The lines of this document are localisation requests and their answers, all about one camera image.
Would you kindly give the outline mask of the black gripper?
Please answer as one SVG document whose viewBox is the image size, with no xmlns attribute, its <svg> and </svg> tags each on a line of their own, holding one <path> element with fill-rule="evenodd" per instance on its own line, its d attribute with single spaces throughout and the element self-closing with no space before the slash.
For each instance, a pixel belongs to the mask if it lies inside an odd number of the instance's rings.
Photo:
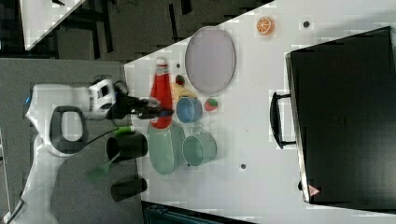
<svg viewBox="0 0 396 224">
<path fill-rule="evenodd" d="M 124 119 L 127 115 L 132 114 L 134 109 L 138 108 L 139 103 L 148 107 L 158 107 L 161 104 L 158 99 L 153 97 L 138 99 L 130 96 L 124 81 L 116 81 L 113 87 L 116 93 L 116 102 L 107 112 L 107 119 Z M 151 108 L 139 112 L 137 116 L 140 119 L 156 119 L 171 117 L 173 114 L 173 110 Z"/>
</svg>

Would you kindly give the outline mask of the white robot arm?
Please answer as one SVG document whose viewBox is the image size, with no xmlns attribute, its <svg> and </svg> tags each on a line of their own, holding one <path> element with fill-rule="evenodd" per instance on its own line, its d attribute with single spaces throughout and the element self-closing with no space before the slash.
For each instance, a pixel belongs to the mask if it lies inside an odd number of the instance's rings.
<svg viewBox="0 0 396 224">
<path fill-rule="evenodd" d="M 25 104 L 24 116 L 37 131 L 33 164 L 17 207 L 3 218 L 5 224 L 58 224 L 50 205 L 57 174 L 69 157 L 92 142 L 88 120 L 127 115 L 157 119 L 173 114 L 159 99 L 130 96 L 124 82 L 108 78 L 88 87 L 36 84 Z"/>
</svg>

